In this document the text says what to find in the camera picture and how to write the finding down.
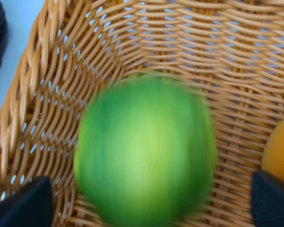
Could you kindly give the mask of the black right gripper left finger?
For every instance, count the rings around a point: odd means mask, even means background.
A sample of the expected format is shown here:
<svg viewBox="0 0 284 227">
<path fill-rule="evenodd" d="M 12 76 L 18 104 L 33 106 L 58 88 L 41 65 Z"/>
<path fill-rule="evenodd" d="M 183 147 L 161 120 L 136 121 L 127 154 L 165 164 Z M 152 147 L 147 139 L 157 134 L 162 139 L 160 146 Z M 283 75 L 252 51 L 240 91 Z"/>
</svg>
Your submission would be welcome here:
<svg viewBox="0 0 284 227">
<path fill-rule="evenodd" d="M 0 202 L 0 227 L 50 227 L 53 195 L 48 176 L 37 176 Z"/>
</svg>

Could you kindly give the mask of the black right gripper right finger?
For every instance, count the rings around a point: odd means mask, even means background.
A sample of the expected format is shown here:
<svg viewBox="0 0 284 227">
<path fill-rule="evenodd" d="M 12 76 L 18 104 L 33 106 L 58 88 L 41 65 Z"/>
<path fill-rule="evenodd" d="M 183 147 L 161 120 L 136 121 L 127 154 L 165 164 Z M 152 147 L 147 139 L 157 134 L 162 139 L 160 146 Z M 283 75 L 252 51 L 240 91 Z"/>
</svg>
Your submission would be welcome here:
<svg viewBox="0 0 284 227">
<path fill-rule="evenodd" d="M 257 227 L 284 227 L 284 182 L 267 171 L 252 175 L 251 215 Z"/>
</svg>

